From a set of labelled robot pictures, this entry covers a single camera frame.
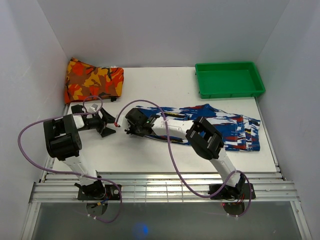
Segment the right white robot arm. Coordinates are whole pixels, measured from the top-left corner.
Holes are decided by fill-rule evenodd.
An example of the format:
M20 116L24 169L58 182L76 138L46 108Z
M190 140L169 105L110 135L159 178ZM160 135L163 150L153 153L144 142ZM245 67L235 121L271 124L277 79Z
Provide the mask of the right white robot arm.
M222 134L199 116L195 120L167 118L165 113L147 116L139 108L131 109L126 115L129 128L127 134L140 137L166 136L170 144L175 138L187 140L195 153L208 160L217 170L222 184L211 184L207 198L252 199L253 187L244 173L237 170L224 148Z

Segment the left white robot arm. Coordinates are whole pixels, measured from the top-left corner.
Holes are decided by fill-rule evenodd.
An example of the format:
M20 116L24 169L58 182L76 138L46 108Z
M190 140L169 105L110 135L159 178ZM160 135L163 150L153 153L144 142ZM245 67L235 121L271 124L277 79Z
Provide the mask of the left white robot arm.
M115 120L104 108L98 109L97 104L91 105L89 109L77 104L71 107L71 114L43 123L46 149L50 157L58 159L76 173L79 180L76 187L85 196L95 200L105 199L107 190L98 172L80 154L82 141L79 132L96 130L104 138L116 133L107 127Z

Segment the blue white patterned trousers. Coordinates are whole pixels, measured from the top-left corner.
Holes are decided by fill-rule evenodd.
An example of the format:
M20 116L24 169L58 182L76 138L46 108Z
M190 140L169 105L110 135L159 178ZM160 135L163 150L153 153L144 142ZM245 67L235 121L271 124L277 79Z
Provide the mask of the blue white patterned trousers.
M187 121L205 117L221 134L228 151L258 152L261 149L259 129L261 121L242 114L228 113L203 104L187 107L163 107L168 119Z

